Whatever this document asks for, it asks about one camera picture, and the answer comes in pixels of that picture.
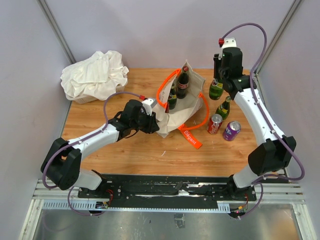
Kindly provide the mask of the green bottle gold foil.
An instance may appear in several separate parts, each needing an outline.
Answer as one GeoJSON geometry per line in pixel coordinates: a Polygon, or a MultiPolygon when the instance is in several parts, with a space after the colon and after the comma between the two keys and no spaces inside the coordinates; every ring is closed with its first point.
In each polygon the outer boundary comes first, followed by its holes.
{"type": "Polygon", "coordinates": [[[230,114],[230,102],[231,102],[231,97],[230,96],[227,96],[224,100],[223,103],[221,103],[215,113],[220,115],[222,117],[222,120],[226,120],[230,114]]]}

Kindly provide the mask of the canvas tote bag orange handles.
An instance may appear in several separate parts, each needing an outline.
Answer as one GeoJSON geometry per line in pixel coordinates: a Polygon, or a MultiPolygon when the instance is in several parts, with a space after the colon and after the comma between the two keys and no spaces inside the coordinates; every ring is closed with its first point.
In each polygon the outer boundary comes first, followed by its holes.
{"type": "Polygon", "coordinates": [[[205,125],[210,116],[208,101],[203,94],[205,79],[196,73],[191,65],[186,61],[181,68],[174,70],[160,85],[156,93],[156,106],[152,109],[156,113],[156,121],[159,126],[157,134],[166,138],[170,132],[179,130],[184,138],[196,149],[202,146],[191,133],[205,125]],[[186,97],[178,99],[174,109],[165,113],[166,104],[170,94],[171,86],[177,86],[177,80],[181,74],[182,68],[188,66],[189,83],[186,97]],[[198,110],[205,106],[205,117],[200,119],[200,123],[194,126],[187,126],[187,120],[190,119],[198,110]]]}

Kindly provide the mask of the red cola can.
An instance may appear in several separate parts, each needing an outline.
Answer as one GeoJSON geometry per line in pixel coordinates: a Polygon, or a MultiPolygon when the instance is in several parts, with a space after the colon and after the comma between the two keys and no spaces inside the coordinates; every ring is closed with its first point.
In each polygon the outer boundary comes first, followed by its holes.
{"type": "Polygon", "coordinates": [[[215,135],[219,131],[222,123],[223,123],[222,116],[219,114],[213,114],[208,120],[206,130],[208,131],[208,133],[215,135]]]}

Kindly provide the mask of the purple soda can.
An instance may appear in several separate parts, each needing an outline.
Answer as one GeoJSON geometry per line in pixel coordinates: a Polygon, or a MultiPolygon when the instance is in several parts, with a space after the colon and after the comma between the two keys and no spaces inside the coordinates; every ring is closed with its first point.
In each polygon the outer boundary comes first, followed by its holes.
{"type": "Polygon", "coordinates": [[[241,124],[238,121],[231,121],[227,124],[223,131],[222,137],[226,141],[233,141],[238,133],[241,131],[241,124]]]}

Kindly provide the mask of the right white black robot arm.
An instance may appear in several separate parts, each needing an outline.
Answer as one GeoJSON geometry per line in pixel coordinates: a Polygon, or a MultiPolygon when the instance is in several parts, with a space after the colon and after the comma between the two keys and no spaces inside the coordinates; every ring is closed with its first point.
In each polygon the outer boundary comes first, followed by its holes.
{"type": "Polygon", "coordinates": [[[226,193],[232,200],[240,199],[252,183],[286,168],[297,145],[295,138],[286,136],[273,121],[255,83],[249,75],[243,74],[242,61],[243,53],[235,46],[223,48],[214,55],[214,74],[242,110],[257,144],[248,155],[248,164],[228,179],[226,193]]]}

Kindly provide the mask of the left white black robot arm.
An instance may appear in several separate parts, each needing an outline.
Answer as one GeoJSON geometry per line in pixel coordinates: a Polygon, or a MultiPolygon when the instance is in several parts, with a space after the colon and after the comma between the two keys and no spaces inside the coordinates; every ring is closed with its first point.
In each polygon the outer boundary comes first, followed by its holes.
{"type": "Polygon", "coordinates": [[[103,176],[95,170],[81,169],[81,162],[106,145],[132,137],[139,131],[157,132],[160,128],[153,112],[156,104],[154,98],[131,99],[124,110],[96,130],[70,140],[57,138],[40,168],[42,178],[51,180],[60,190],[80,187],[88,189],[96,198],[103,197],[107,193],[103,176]]]}

